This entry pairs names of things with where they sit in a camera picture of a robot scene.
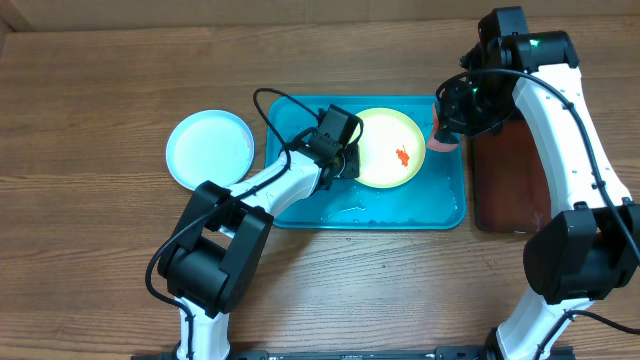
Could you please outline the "yellow plate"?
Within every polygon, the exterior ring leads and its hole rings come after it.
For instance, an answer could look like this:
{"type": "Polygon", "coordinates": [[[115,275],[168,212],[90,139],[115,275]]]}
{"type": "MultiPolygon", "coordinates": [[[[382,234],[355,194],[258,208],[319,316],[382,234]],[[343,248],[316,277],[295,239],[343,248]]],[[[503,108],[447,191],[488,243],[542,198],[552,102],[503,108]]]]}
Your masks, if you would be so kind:
{"type": "Polygon", "coordinates": [[[359,176],[368,187],[387,189],[411,180],[421,169],[426,142],[418,125],[406,114],[390,108],[357,113],[364,132],[357,143],[359,176]]]}

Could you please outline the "pink green sponge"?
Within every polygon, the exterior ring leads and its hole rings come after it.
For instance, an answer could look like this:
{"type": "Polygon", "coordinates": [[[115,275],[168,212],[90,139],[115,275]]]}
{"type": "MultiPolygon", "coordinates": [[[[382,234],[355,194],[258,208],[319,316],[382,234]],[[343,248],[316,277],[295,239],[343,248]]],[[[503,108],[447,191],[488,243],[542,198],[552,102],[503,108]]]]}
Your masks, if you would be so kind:
{"type": "Polygon", "coordinates": [[[449,132],[445,132],[444,134],[439,133],[440,122],[436,105],[432,106],[432,118],[433,127],[429,135],[429,139],[426,141],[426,147],[430,150],[442,153],[448,153],[456,150],[459,147],[459,140],[449,132]]]}

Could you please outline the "light blue plate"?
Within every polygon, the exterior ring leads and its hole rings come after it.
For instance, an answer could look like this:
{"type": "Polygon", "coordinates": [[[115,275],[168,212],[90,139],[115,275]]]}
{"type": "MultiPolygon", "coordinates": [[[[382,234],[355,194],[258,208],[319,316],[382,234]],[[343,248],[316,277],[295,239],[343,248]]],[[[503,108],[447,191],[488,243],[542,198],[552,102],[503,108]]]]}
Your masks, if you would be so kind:
{"type": "Polygon", "coordinates": [[[185,118],[170,134],[165,150],[170,175],[189,190],[205,181],[221,187],[241,181],[254,155],[250,128],[224,110],[204,110],[185,118]]]}

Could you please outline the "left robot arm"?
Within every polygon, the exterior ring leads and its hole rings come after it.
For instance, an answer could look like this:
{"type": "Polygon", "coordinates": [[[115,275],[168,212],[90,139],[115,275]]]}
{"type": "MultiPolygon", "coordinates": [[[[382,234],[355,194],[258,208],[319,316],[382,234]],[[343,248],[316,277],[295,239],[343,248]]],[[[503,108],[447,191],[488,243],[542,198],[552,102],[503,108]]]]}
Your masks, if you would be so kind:
{"type": "Polygon", "coordinates": [[[278,159],[229,188],[199,185],[171,237],[147,267],[167,292],[145,283],[157,299],[180,311],[180,340],[170,359],[225,359],[229,315],[252,281],[275,218],[339,178],[359,175],[364,122],[335,105],[317,124],[283,141],[278,159]]]}

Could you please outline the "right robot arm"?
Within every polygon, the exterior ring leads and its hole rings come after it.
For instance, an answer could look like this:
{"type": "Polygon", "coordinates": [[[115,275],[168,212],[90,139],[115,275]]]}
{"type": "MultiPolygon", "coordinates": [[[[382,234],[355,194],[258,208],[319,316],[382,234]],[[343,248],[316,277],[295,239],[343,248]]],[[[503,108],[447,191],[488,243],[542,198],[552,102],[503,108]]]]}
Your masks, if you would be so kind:
{"type": "Polygon", "coordinates": [[[531,32],[518,6],[493,10],[478,34],[461,72],[436,90],[427,145],[449,152],[461,136],[497,133],[522,115],[546,176],[551,221],[524,247],[525,293],[477,357],[570,359],[573,351],[555,341],[638,268],[639,207],[601,145],[569,35],[531,32]]]}

